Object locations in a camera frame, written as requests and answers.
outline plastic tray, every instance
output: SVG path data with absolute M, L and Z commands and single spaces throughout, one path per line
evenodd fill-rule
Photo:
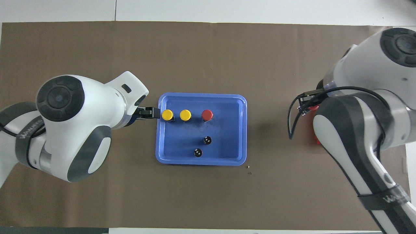
M 172 110 L 175 121 L 157 120 L 156 158 L 166 164 L 240 166 L 247 158 L 247 101 L 241 95 L 165 93 L 159 109 Z M 179 114 L 189 110 L 192 120 Z M 212 120 L 204 122 L 201 113 L 211 110 Z M 205 145 L 203 138 L 212 143 Z M 194 150 L 201 149 L 201 157 Z

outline red cap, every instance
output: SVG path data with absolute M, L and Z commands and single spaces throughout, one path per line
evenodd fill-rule
M 202 119 L 206 121 L 210 121 L 214 117 L 214 114 L 210 110 L 204 110 L 202 112 Z

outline black joint cap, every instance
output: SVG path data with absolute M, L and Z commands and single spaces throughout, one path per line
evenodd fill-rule
M 64 75 L 49 80 L 40 88 L 36 106 L 46 119 L 62 122 L 78 114 L 84 105 L 84 98 L 81 81 Z
M 384 54 L 404 67 L 416 67 L 416 32 L 405 28 L 385 30 L 380 37 Z

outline black band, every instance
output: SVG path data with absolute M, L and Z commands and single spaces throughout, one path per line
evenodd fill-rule
M 366 210 L 389 210 L 410 201 L 409 196 L 400 185 L 372 195 L 358 196 Z
M 29 162 L 30 141 L 33 135 L 44 125 L 43 118 L 38 116 L 30 121 L 16 136 L 16 157 L 25 166 L 33 167 Z
M 34 102 L 19 102 L 0 111 L 0 124 L 6 126 L 9 122 L 31 111 L 35 111 Z
M 382 144 L 386 145 L 386 147 L 390 147 L 391 143 L 393 142 L 393 134 L 389 133 L 394 132 L 394 118 L 391 114 L 391 111 L 387 107 L 385 107 L 379 99 L 368 93 L 359 92 L 353 94 L 353 96 L 356 96 L 357 98 L 363 100 L 370 108 L 377 123 L 381 128 L 383 134 Z

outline black cable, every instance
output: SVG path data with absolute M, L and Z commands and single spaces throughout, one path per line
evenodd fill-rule
M 309 101 L 306 102 L 305 105 L 303 105 L 303 107 L 300 108 L 299 113 L 296 115 L 295 121 L 293 122 L 293 126 L 292 129 L 290 129 L 290 116 L 291 116 L 291 110 L 292 107 L 294 105 L 294 103 L 296 102 L 297 99 L 299 99 L 300 97 L 304 97 L 304 93 L 298 95 L 295 100 L 293 100 L 292 104 L 290 105 L 289 108 L 289 114 L 287 115 L 287 130 L 289 133 L 289 139 L 293 139 L 293 135 L 295 134 L 295 127 L 297 124 L 297 121 L 299 120 L 300 115 L 307 109 L 310 107 L 310 104 L 315 101 L 317 98 L 319 98 L 320 96 L 327 94 L 329 92 L 333 92 L 333 91 L 338 91 L 338 90 L 357 90 L 357 91 L 362 91 L 362 92 L 366 92 L 369 93 L 373 96 L 375 96 L 378 100 L 380 100 L 389 110 L 390 110 L 390 106 L 387 103 L 387 101 L 378 93 L 369 90 L 369 89 L 365 89 L 365 88 L 361 88 L 361 87 L 355 87 L 355 86 L 343 86 L 343 87 L 336 87 L 336 88 L 332 88 L 329 90 L 325 90 L 323 92 L 320 92 L 318 94 L 316 94 L 314 97 L 312 97 Z
M 17 134 L 16 133 L 14 133 L 14 132 L 12 132 L 12 131 L 9 131 L 8 129 L 6 129 L 1 123 L 0 123 L 0 131 L 3 131 L 3 132 L 5 132 L 5 133 L 7 133 L 7 134 L 9 134 L 10 136 L 12 136 L 12 137 L 16 137 L 17 136 Z M 32 138 L 34 138 L 34 137 L 38 137 L 38 136 L 40 136 L 40 135 L 42 135 L 42 134 L 44 134 L 46 132 L 46 128 L 45 127 L 43 127 L 43 128 L 41 128 L 41 129 L 39 129 L 35 134 L 33 134 L 32 135 Z

